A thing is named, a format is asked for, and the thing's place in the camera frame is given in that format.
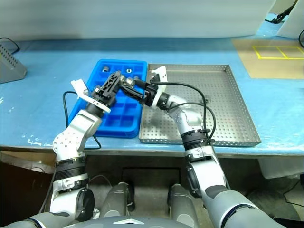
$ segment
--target stainless steel tray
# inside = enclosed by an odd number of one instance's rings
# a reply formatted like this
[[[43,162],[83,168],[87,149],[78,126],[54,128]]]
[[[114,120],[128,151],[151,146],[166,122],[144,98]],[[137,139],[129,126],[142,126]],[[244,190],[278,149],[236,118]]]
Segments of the stainless steel tray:
[[[167,68],[168,81],[194,85],[209,97],[207,105],[217,119],[215,146],[250,147],[261,143],[229,65],[149,64],[147,81],[151,70],[163,65]],[[184,86],[168,85],[166,92],[187,101],[201,102],[195,90]],[[193,108],[203,112],[201,106],[193,105]],[[212,117],[207,112],[207,127],[212,129],[212,125]],[[182,144],[174,121],[164,111],[149,107],[142,109],[139,139],[142,143]]]

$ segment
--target white panel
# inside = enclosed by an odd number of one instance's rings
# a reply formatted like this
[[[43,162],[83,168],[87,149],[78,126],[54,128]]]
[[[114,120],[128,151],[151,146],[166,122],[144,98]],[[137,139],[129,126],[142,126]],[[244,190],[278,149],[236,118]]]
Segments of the white panel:
[[[256,33],[275,0],[0,0],[13,39],[233,37]]]
[[[272,157],[260,158],[258,162],[266,179],[286,177],[304,173],[304,157]]]
[[[270,13],[280,14],[294,4],[295,0],[276,0]]]
[[[304,29],[304,0],[299,0],[290,12],[288,19],[283,23],[278,36],[297,39]]]

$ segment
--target gray cylinder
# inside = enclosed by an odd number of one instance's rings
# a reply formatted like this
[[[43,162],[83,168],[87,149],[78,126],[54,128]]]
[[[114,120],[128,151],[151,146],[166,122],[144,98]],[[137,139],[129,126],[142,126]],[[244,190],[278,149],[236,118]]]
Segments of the gray cylinder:
[[[128,184],[121,182],[111,188],[100,212],[100,218],[127,215]]]
[[[198,218],[191,197],[180,184],[171,188],[170,216],[172,220],[198,228]]]

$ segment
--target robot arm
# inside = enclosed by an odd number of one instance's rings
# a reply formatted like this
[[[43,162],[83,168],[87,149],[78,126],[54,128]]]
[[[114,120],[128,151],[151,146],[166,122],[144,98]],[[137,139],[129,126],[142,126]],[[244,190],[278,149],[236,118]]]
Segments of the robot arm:
[[[161,75],[161,71],[158,73],[158,79],[166,76],[164,73]],[[155,104],[175,121],[188,161],[190,192],[202,199],[215,228],[283,228],[242,194],[227,188],[226,177],[210,144],[208,131],[202,127],[201,115],[190,105],[173,107],[186,100],[165,92],[156,96],[153,86],[148,83],[136,81],[136,85],[149,91],[144,99],[139,99],[141,104]]]
[[[80,110],[70,125],[53,141],[56,153],[56,174],[51,197],[51,213],[67,213],[71,221],[86,221],[93,215],[94,195],[87,188],[85,143],[101,124],[101,117],[110,112],[116,102],[115,96],[125,77],[120,72],[110,75],[102,86],[97,86],[90,95],[84,82],[72,81],[79,97],[86,100],[85,110]]]

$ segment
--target blue table surface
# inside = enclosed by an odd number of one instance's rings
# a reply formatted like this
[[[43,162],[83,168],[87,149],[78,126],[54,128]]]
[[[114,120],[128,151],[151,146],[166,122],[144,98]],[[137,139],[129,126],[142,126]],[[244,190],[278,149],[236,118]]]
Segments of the blue table surface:
[[[255,36],[275,37],[279,25],[264,22]],[[304,155],[304,81],[250,78],[231,39],[122,38],[20,42],[15,57],[26,66],[23,80],[0,85],[0,145],[50,149],[63,131],[62,93],[71,80],[87,81],[102,58],[148,63],[229,64],[262,143],[252,148],[215,147],[218,154]],[[76,102],[68,95],[71,111]],[[133,151],[138,155],[183,155],[181,145],[142,144],[132,139],[99,137],[102,150]],[[89,139],[87,147],[95,147]]]

